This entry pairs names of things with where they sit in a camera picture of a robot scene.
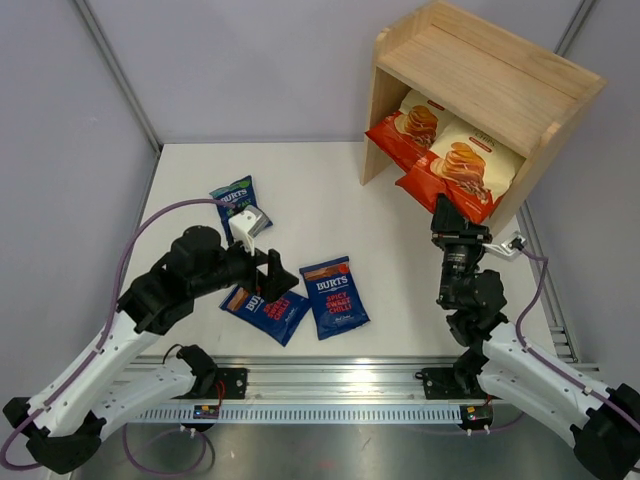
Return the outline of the cassava chips bag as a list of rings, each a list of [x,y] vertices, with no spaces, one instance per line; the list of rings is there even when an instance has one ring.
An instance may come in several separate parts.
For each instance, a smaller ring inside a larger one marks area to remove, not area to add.
[[[455,118],[445,107],[417,90],[410,90],[398,111],[385,117],[365,135],[404,172],[431,149]]]
[[[481,224],[509,190],[524,161],[487,133],[456,118],[396,185],[430,212],[444,194],[463,216]]]

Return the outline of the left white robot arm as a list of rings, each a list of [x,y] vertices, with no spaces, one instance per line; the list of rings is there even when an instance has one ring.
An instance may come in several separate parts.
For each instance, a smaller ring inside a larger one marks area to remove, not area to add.
[[[104,330],[63,374],[39,394],[5,405],[12,434],[26,437],[35,467],[57,474],[77,469],[140,413],[165,400],[199,399],[220,388],[217,364],[196,345],[182,347],[125,387],[113,386],[132,360],[193,313],[196,299],[240,286],[275,302],[298,283],[276,250],[251,251],[241,243],[224,248],[215,229],[188,228],[131,283]]]

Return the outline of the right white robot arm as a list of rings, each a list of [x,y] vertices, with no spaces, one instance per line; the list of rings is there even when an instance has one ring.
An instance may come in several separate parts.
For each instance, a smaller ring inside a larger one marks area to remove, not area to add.
[[[553,431],[598,479],[639,470],[639,394],[582,373],[530,341],[511,322],[498,272],[480,270],[492,248],[488,227],[466,219],[444,194],[436,198],[432,242],[443,252],[438,305],[465,352],[453,366],[456,389],[506,400]]]

